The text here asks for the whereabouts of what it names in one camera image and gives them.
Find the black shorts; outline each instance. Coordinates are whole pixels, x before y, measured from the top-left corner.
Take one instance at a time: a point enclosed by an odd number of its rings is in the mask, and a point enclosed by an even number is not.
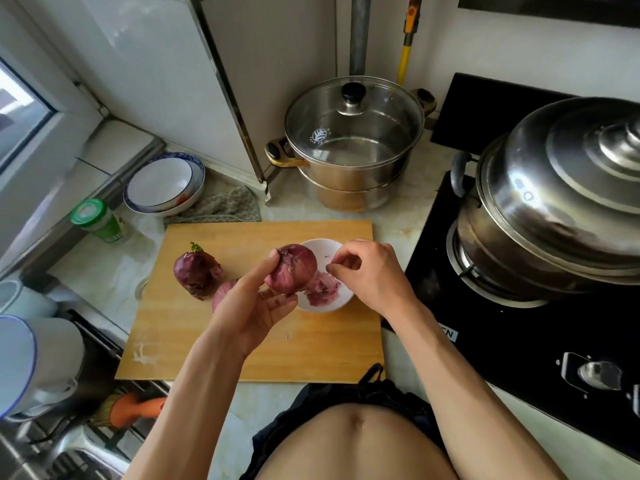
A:
[[[403,393],[389,379],[380,380],[383,367],[374,364],[357,384],[308,384],[291,407],[278,414],[253,437],[251,463],[240,480],[253,480],[284,439],[325,409],[338,404],[372,404],[391,409],[411,421],[446,454],[431,405],[412,393]],[[377,379],[370,382],[375,375]]]

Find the green cap jar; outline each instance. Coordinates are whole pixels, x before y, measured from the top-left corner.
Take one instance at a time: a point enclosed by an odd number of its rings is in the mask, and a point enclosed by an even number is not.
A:
[[[124,236],[124,223],[98,198],[87,199],[76,206],[71,211],[71,222],[105,242],[118,241]]]

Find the red onion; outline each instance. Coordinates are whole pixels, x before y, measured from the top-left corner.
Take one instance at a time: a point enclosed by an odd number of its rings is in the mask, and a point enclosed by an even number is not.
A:
[[[226,297],[227,293],[229,293],[229,291],[231,291],[231,288],[236,286],[237,282],[238,282],[238,278],[236,278],[235,280],[231,280],[231,281],[225,281],[224,283],[222,283],[220,285],[220,287],[216,290],[216,292],[213,293],[213,299],[211,300],[211,311],[212,312],[216,311],[216,308],[218,307],[218,305],[222,301],[222,298]]]
[[[338,288],[342,283],[329,273],[318,271],[309,281],[305,293],[311,306],[327,306],[333,303],[339,295]]]
[[[199,300],[208,297],[222,278],[222,266],[216,259],[204,252],[196,243],[191,250],[175,260],[173,275],[178,283]]]
[[[278,251],[280,263],[264,282],[276,293],[290,295],[302,290],[318,269],[313,251],[300,244],[288,244]]]

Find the peeled onion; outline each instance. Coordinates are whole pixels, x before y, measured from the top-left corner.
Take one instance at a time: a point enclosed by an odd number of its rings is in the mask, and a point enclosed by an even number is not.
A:
[[[191,243],[191,250],[176,259],[173,265],[175,279],[192,297],[199,300],[213,293],[222,274],[220,263],[194,242]]]
[[[238,282],[238,278],[236,278],[235,280],[231,280],[231,281],[225,281],[224,283],[222,283],[220,285],[220,287],[216,290],[216,292],[213,293],[213,299],[211,300],[211,311],[212,312],[216,311],[216,308],[218,307],[218,305],[222,301],[222,298],[226,297],[227,293],[229,293],[229,291],[231,291],[231,288],[236,286],[237,282]]]
[[[286,295],[304,289],[318,269],[313,251],[301,244],[288,244],[278,252],[280,262],[264,282],[276,293]]]

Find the steel pot lid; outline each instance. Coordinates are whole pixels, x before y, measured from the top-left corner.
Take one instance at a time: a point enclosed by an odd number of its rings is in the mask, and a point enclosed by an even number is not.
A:
[[[289,143],[306,160],[340,167],[376,167],[411,149],[424,128],[418,99],[388,80],[331,79],[293,101],[285,116]]]
[[[640,105],[573,98],[528,115],[479,184],[509,234],[565,269],[640,272]]]

